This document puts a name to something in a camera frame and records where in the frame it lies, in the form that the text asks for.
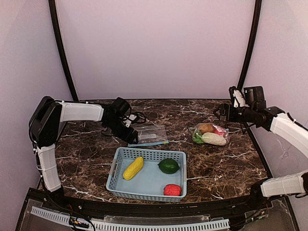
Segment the red apple toy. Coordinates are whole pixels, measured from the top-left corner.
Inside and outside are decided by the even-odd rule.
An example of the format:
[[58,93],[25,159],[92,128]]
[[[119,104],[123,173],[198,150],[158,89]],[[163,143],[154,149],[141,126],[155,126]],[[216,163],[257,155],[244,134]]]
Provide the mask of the red apple toy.
[[227,130],[224,129],[224,128],[218,128],[218,127],[217,127],[217,128],[215,128],[214,133],[225,138],[225,137],[227,136],[227,133],[228,133],[228,132],[227,132]]

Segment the clear zip top bag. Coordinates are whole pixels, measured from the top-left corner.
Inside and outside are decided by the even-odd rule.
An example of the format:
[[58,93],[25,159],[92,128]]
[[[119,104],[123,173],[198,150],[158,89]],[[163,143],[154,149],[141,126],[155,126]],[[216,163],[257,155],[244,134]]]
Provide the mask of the clear zip top bag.
[[199,123],[190,127],[192,141],[197,144],[225,146],[229,140],[229,130],[213,123]]

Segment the clear zip bag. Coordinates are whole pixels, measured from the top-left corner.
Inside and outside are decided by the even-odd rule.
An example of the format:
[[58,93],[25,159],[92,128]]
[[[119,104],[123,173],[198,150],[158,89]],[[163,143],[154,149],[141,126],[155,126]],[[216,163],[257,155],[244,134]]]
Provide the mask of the clear zip bag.
[[225,146],[229,140],[229,130],[213,123],[199,123],[190,127],[192,141],[197,144]]
[[145,147],[169,143],[164,125],[139,126],[135,130],[138,132],[138,143],[128,144],[128,147]]

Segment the brown potato toy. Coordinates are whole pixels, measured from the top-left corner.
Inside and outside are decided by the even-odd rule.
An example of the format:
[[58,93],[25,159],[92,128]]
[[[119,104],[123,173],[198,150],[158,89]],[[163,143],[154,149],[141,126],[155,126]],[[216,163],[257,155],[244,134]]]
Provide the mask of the brown potato toy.
[[199,124],[198,130],[204,134],[204,133],[214,133],[216,128],[211,123],[202,123]]

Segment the white bitter gourd toy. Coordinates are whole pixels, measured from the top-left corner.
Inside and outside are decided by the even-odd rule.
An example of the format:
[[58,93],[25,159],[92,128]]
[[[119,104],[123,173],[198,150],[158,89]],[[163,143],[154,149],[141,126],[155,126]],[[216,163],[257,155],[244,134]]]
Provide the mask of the white bitter gourd toy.
[[216,145],[216,146],[224,146],[227,143],[227,140],[215,133],[204,133],[202,135],[202,140],[204,143]]

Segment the green cucumber toy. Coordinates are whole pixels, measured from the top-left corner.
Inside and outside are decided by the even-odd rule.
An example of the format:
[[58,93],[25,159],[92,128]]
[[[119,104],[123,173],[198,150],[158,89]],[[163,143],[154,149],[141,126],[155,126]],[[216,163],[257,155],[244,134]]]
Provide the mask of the green cucumber toy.
[[204,141],[202,140],[202,133],[199,130],[195,130],[193,135],[192,135],[192,140],[193,142],[197,144],[203,144]]

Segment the light blue plastic basket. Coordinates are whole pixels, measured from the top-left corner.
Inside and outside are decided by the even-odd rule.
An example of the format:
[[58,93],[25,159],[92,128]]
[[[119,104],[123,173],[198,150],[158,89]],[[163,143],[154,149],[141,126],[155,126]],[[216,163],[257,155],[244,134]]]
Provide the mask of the light blue plastic basket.
[[[143,158],[143,167],[130,180],[125,180],[125,170],[138,157]],[[180,169],[174,174],[163,173],[158,164],[170,158],[177,162]],[[165,195],[167,185],[180,187],[180,195]],[[186,153],[154,149],[120,147],[116,150],[109,172],[106,188],[113,195],[129,199],[157,202],[180,202],[187,194]]]

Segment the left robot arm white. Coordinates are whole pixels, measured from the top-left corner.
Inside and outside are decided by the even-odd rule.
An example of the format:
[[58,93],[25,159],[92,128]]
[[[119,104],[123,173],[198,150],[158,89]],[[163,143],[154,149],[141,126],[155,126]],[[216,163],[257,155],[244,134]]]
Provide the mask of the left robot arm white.
[[129,103],[118,97],[111,104],[69,102],[45,96],[29,121],[29,138],[38,161],[38,170],[45,188],[57,191],[62,184],[57,172],[55,147],[60,125],[65,122],[100,122],[113,136],[128,144],[138,143],[138,132],[131,127],[137,116],[131,114]]

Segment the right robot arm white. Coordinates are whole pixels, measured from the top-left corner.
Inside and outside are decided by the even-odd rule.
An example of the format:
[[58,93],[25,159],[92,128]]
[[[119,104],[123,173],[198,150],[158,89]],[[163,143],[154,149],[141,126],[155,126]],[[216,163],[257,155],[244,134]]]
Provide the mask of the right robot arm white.
[[296,198],[308,194],[308,169],[283,170],[290,156],[289,148],[296,149],[304,157],[308,155],[308,129],[301,125],[289,112],[277,106],[267,107],[261,86],[246,87],[243,90],[229,88],[230,103],[221,104],[214,114],[219,120],[255,126],[275,135],[269,150],[278,148],[277,170],[271,178],[251,186],[250,203],[257,203],[274,196],[293,195]]

